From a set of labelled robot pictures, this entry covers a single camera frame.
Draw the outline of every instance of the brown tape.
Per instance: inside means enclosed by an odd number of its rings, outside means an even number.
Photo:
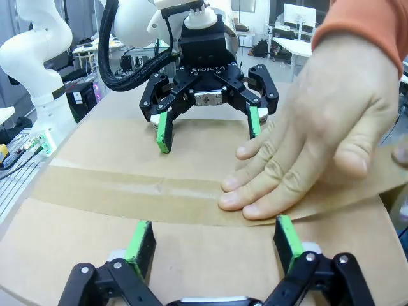
[[[392,147],[377,151],[365,180],[318,182],[288,213],[292,219],[339,209],[408,182],[408,171],[391,159]],[[253,226],[241,211],[217,206],[220,185],[210,180],[180,180],[49,166],[31,197],[44,202],[120,217],[181,224]]]

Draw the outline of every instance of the wall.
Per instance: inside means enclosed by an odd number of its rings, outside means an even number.
[[[256,0],[255,13],[234,12],[234,17],[240,16],[240,23],[253,28],[256,33],[252,44],[256,45],[261,39],[267,39],[268,29],[265,27],[269,23],[270,0]]]

